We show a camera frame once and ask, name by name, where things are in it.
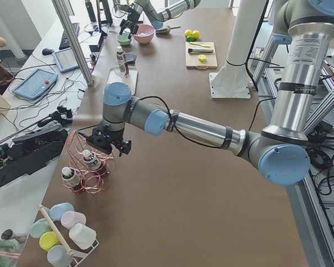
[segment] white pillar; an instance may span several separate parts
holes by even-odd
[[[241,65],[247,60],[267,0],[241,0],[230,41],[227,61]],[[218,73],[210,73],[212,98],[250,98],[245,66],[225,62]]]
[[[26,59],[27,56],[22,52],[20,46],[17,44],[11,32],[6,27],[5,23],[0,18],[0,36],[3,37],[6,42],[7,46],[10,48],[12,53],[15,55],[16,60],[23,60]]]

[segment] pink bowl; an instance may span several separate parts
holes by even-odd
[[[149,43],[154,38],[155,32],[156,30],[151,25],[140,24],[134,39],[142,44]]]

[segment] wooden stick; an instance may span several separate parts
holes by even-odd
[[[56,227],[56,225],[53,223],[51,217],[46,212],[45,207],[42,206],[41,204],[39,204],[38,207],[40,208],[40,212],[42,213],[43,217],[45,217],[45,219],[48,221],[48,223],[49,223],[50,227],[52,228],[53,232],[55,232],[55,234],[57,235],[58,239],[62,243],[62,246],[67,251],[67,254],[69,256],[73,256],[73,254],[74,254],[73,250],[69,247],[67,241],[62,236],[61,232],[58,230],[58,228]]]
[[[6,252],[6,251],[0,250],[0,256],[18,259],[20,257],[20,255],[21,255],[20,253],[11,253],[11,252]]]

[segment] lime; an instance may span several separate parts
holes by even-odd
[[[184,37],[187,37],[187,36],[190,36],[190,35],[193,35],[193,32],[191,31],[191,29],[188,29],[184,32]]]
[[[200,36],[200,32],[198,30],[195,30],[192,32],[192,35],[194,36],[195,39],[198,39]]]
[[[187,38],[186,38],[186,41],[187,41],[187,42],[192,42],[192,41],[194,41],[194,40],[195,40],[195,38],[194,38],[193,35],[189,35],[189,36],[187,36]]]

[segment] blue joint cap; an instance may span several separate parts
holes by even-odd
[[[308,2],[316,11],[334,17],[334,0],[308,0]]]
[[[154,110],[145,122],[145,131],[149,134],[159,136],[168,120],[167,113],[162,110]]]
[[[292,185],[301,181],[311,166],[307,152],[297,145],[273,146],[264,153],[259,162],[259,172],[278,185]]]
[[[109,106],[120,106],[131,98],[131,89],[122,82],[113,82],[105,86],[104,104]]]
[[[272,33],[272,40],[279,45],[290,45],[292,37],[287,34]]]
[[[155,29],[159,29],[163,26],[163,22],[162,21],[152,21],[151,25],[155,28]]]

